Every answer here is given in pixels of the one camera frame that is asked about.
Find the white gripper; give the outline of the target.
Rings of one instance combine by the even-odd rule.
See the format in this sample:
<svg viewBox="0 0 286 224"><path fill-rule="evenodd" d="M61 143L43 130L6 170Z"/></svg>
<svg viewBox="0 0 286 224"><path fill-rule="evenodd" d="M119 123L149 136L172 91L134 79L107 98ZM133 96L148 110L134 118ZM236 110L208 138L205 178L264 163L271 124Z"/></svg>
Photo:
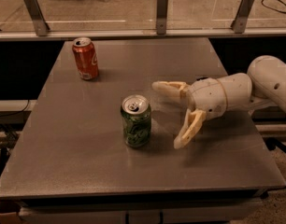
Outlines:
<svg viewBox="0 0 286 224"><path fill-rule="evenodd" d="M182 81L156 81L152 83L152 88L176 103L185 97L188 100L189 109L174 140L174 149L180 149L197 135L205 119L215 119L228 110L247 105L250 102L252 83L248 75L238 73L217 79L198 80L190 87Z"/></svg>

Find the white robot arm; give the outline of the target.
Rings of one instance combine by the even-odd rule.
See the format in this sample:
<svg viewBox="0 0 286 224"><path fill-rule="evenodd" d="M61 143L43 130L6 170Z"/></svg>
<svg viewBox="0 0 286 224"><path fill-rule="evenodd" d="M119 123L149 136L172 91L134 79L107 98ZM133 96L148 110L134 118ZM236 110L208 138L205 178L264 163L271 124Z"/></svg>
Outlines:
<svg viewBox="0 0 286 224"><path fill-rule="evenodd" d="M209 77L191 85L182 81L156 81L152 88L176 103L187 104L183 126L174 140L175 149L185 147L205 121L227 111L277 105L286 113L286 63L274 56L254 59L245 73Z"/></svg>

